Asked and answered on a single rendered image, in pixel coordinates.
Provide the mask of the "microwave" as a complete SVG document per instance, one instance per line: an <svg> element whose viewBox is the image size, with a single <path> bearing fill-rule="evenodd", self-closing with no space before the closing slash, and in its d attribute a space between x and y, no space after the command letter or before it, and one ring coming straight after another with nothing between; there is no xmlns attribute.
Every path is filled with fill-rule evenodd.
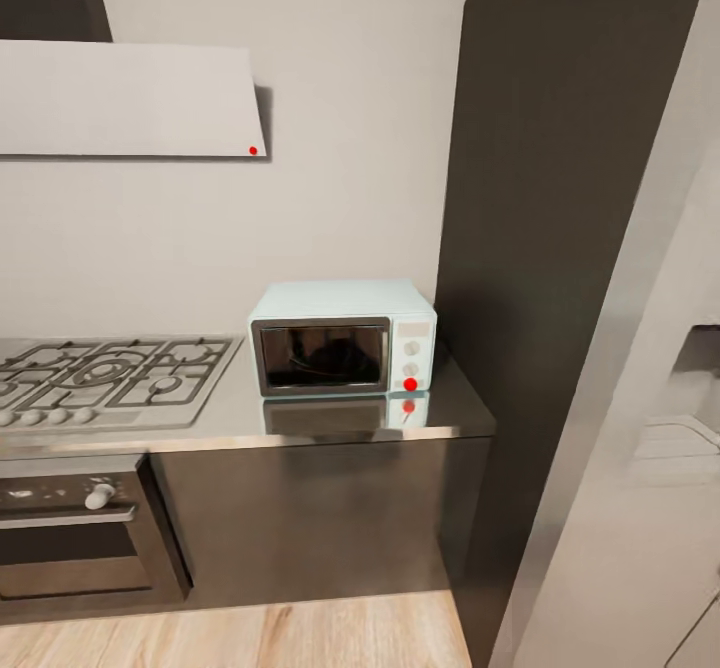
<svg viewBox="0 0 720 668"><path fill-rule="evenodd" d="M247 317L258 395L428 390L430 305L409 279L272 282Z"/></svg>

